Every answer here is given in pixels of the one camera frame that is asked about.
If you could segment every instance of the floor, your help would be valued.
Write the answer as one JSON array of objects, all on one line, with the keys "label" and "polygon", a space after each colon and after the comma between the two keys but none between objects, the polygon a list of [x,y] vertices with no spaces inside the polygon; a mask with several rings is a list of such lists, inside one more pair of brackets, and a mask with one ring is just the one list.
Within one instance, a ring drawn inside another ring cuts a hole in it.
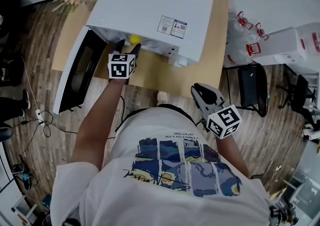
[{"label": "floor", "polygon": [[[51,12],[52,7],[50,3],[43,3],[22,10],[23,24],[18,32],[9,38],[9,50],[11,52],[21,51],[24,54],[26,70],[37,107],[49,112],[53,109],[61,77],[61,72],[51,70],[51,64],[66,19],[65,8],[61,7],[59,10]],[[285,98],[284,92],[276,90],[276,85],[283,80],[284,67],[281,65],[267,66],[265,70],[270,94],[268,114],[261,118],[253,111],[239,111],[243,122],[234,135],[234,139],[251,175],[262,174],[262,183],[265,188],[267,191],[273,192],[279,188],[282,179],[290,177],[302,155],[305,144],[300,135],[304,119],[299,114],[292,112],[290,107],[283,110],[278,109],[279,104]],[[231,101],[239,105],[237,76],[235,70],[229,71]],[[84,117],[106,85],[105,79],[93,78],[82,108],[76,108],[74,112],[65,111],[55,115],[53,123],[63,130],[77,132]],[[2,87],[0,95],[21,99],[23,88],[30,91],[26,75],[23,77],[21,86]],[[220,90],[227,98],[228,87],[225,72],[221,75]],[[157,105],[157,91],[151,89],[128,85],[123,89],[123,97],[125,99],[124,115],[133,110]],[[200,119],[200,112],[192,99],[170,95],[169,103],[184,109],[195,122]],[[8,123],[14,126],[23,120],[34,119],[36,104],[33,99],[31,104],[32,107],[27,111],[25,118],[16,118]],[[121,112],[122,104],[119,102],[110,137],[115,136],[115,129],[121,122]],[[45,120],[51,120],[48,113]],[[23,153],[34,135],[32,142],[22,156],[32,169],[38,184],[25,194],[40,204],[45,195],[52,191],[57,165],[70,162],[76,135],[64,133],[51,125],[50,137],[46,137],[45,134],[49,135],[48,129],[39,126],[35,131],[36,127],[36,121],[15,127],[13,138],[5,143],[5,148],[11,165],[16,164],[20,161],[19,154]],[[205,131],[203,131],[203,135],[214,148],[215,138],[213,135]],[[113,140],[108,140],[105,147],[105,158],[108,157],[112,145]],[[282,165],[282,169],[274,175],[273,171],[279,165]]]}]

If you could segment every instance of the yellow ball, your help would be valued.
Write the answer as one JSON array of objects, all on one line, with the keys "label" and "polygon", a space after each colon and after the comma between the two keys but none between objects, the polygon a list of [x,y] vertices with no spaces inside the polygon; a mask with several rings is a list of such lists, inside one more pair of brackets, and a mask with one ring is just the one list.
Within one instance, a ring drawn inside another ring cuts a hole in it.
[{"label": "yellow ball", "polygon": [[141,37],[140,36],[134,35],[134,34],[132,34],[130,36],[130,44],[132,46],[135,46],[135,45],[139,44],[140,42],[141,42]]}]

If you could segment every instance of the cable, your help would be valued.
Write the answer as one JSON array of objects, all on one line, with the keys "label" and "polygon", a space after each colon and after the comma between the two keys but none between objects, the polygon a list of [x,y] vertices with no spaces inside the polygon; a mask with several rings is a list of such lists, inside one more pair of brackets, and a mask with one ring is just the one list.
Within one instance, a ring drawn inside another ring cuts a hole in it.
[{"label": "cable", "polygon": [[19,175],[19,174],[21,174],[21,173],[23,173],[23,172],[25,171],[25,164],[24,164],[24,163],[22,163],[22,164],[23,164],[23,168],[22,168],[21,171],[18,171],[18,172],[14,171],[14,166],[13,166],[13,168],[12,168],[12,170],[11,170],[11,174],[12,174],[13,176]]},{"label": "cable", "polygon": [[37,131],[38,126],[39,126],[40,124],[41,124],[41,122],[39,122],[39,123],[36,125],[36,128],[35,128],[35,130],[34,130],[34,132],[33,132],[32,137],[31,137],[31,140],[28,142],[28,144],[27,144],[26,148],[24,149],[24,151],[20,154],[21,156],[22,156],[22,155],[26,152],[26,150],[29,148],[29,145],[30,145],[30,143],[32,142],[32,140],[34,139],[35,134],[36,134],[36,131]]},{"label": "cable", "polygon": [[27,79],[27,80],[28,80],[28,82],[29,82],[29,87],[30,87],[31,94],[32,94],[33,99],[34,99],[35,107],[36,107],[36,109],[38,110],[37,101],[36,101],[36,98],[35,98],[34,92],[32,91],[31,84],[30,84],[30,80],[29,80],[29,77],[28,77],[26,63],[25,63],[24,57],[23,57],[22,55],[21,55],[21,58],[22,58],[22,61],[23,61],[23,64],[24,64],[24,71],[25,71],[26,79]]},{"label": "cable", "polygon": [[[33,139],[34,139],[34,137],[35,137],[35,135],[36,135],[36,131],[37,131],[37,129],[38,129],[38,126],[40,126],[41,124],[45,124],[45,126],[44,126],[43,129],[42,129],[43,134],[44,134],[45,137],[50,137],[50,136],[51,136],[51,130],[50,130],[50,127],[49,127],[50,125],[54,126],[55,128],[59,129],[60,131],[62,131],[62,132],[64,132],[64,133],[67,133],[67,134],[76,134],[76,135],[78,134],[77,132],[66,131],[66,130],[61,129],[60,127],[56,126],[55,124],[53,124],[54,116],[53,116],[49,111],[43,110],[43,111],[39,112],[39,114],[44,113],[44,112],[48,113],[48,114],[51,116],[51,121],[40,121],[40,122],[36,125],[36,128],[35,128],[35,130],[34,130],[34,132],[33,132],[33,135],[32,135],[32,137],[31,137],[30,141],[28,142],[26,148],[24,149],[24,151],[23,151],[20,155],[23,155],[23,154],[26,152],[26,150],[29,148],[29,145],[31,144],[31,142],[33,141]],[[34,121],[38,121],[38,119],[32,119],[32,120],[22,121],[21,123],[14,125],[13,128],[14,128],[14,127],[17,127],[17,126],[20,126],[20,125],[26,125],[26,124],[28,124],[29,122],[34,122]]]},{"label": "cable", "polygon": [[120,95],[121,99],[122,99],[122,106],[123,106],[123,109],[122,109],[122,115],[121,115],[121,123],[124,121],[124,114],[125,114],[125,99],[122,97],[122,95]]}]

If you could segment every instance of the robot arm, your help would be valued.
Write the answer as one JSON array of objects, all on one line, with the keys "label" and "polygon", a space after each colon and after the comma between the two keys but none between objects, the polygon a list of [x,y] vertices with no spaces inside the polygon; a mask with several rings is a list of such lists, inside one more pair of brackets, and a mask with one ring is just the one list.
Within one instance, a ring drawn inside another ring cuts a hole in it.
[{"label": "robot arm", "polygon": [[238,130],[241,116],[234,105],[225,101],[218,89],[208,84],[195,83],[191,87],[191,95],[202,112],[200,122],[207,131],[212,131],[222,139]]}]

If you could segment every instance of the shoe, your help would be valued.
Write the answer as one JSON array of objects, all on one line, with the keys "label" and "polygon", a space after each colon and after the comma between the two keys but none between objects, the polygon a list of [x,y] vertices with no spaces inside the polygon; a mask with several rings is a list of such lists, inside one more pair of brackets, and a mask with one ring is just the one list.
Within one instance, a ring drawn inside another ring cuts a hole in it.
[{"label": "shoe", "polygon": [[30,100],[29,100],[29,94],[28,94],[26,89],[24,89],[22,91],[22,102],[25,104],[23,106],[23,109],[26,110],[26,109],[30,109],[31,108],[31,103],[30,103]]},{"label": "shoe", "polygon": [[169,102],[169,94],[167,92],[159,91],[157,96],[157,106],[160,104],[167,104]]}]

